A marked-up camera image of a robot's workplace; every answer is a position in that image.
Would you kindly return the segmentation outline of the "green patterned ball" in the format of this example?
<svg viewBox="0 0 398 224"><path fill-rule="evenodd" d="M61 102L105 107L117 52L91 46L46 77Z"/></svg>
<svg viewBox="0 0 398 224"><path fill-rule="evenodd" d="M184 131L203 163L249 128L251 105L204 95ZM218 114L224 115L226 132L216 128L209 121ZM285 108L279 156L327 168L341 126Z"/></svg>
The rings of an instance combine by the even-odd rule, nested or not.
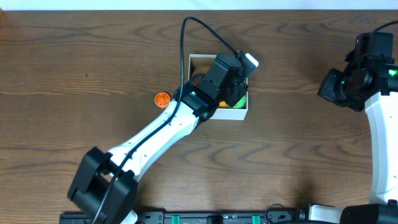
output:
<svg viewBox="0 0 398 224"><path fill-rule="evenodd" d="M230 106L232 109L243 109L246 106L247 97L244 95L234 106Z"/></svg>

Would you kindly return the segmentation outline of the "brown plush toy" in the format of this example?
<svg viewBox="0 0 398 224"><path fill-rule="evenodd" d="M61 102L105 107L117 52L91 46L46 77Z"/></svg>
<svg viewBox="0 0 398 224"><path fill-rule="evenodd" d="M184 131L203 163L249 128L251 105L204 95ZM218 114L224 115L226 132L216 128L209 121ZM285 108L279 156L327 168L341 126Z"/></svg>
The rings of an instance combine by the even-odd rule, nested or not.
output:
<svg viewBox="0 0 398 224"><path fill-rule="evenodd" d="M193 71L190 78L193 86L203 86L210 83L206 77L210 67L210 65L202 65Z"/></svg>

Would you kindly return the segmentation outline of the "white cardboard box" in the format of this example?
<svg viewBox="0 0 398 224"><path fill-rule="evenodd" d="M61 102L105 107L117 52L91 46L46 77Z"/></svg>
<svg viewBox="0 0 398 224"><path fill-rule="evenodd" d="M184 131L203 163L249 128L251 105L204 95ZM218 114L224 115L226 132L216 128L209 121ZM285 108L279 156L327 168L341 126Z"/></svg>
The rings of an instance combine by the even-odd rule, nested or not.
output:
<svg viewBox="0 0 398 224"><path fill-rule="evenodd" d="M202 65L212 65L216 55L214 54L190 54L188 60L188 70L189 70L189 77L193 71ZM249 108L249 97L248 93L246 93L247 102L246 106L243 109L232 109L232 108L220 108L218 107L215 111L214 115L211 117L213 120L236 120L242 121L245 119L246 114Z"/></svg>

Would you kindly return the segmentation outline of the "orange patterned ball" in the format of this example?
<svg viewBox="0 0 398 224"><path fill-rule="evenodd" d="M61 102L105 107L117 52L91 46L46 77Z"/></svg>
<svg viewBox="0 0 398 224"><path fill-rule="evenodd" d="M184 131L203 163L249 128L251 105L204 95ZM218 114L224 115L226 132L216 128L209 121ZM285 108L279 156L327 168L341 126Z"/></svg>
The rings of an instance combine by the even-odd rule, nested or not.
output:
<svg viewBox="0 0 398 224"><path fill-rule="evenodd" d="M169 93L162 91L156 94L154 101L157 107L165 109L171 102L171 96Z"/></svg>

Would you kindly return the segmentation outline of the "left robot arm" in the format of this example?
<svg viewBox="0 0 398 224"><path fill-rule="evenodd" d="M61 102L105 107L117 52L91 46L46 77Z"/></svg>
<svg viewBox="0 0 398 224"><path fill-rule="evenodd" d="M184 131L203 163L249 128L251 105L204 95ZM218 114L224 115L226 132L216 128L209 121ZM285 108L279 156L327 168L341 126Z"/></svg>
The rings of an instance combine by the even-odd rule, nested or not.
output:
<svg viewBox="0 0 398 224"><path fill-rule="evenodd" d="M248 91L247 78L259 62L251 54L218 54L207 73L192 75L164 111L126 142L81 160L67 197L92 223L136 223L138 183L174 143L208 121L224 101L234 106Z"/></svg>

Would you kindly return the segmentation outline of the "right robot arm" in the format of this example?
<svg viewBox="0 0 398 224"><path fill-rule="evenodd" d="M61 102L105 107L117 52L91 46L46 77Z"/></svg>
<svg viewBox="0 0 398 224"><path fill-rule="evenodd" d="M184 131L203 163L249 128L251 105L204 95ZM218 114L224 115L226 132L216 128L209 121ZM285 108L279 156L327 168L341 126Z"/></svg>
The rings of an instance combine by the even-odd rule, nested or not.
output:
<svg viewBox="0 0 398 224"><path fill-rule="evenodd" d="M311 205L307 223L397 223L397 65L393 35L378 30L357 36L343 71L332 68L318 95L340 107L364 111L371 130L373 176L369 202L345 208Z"/></svg>

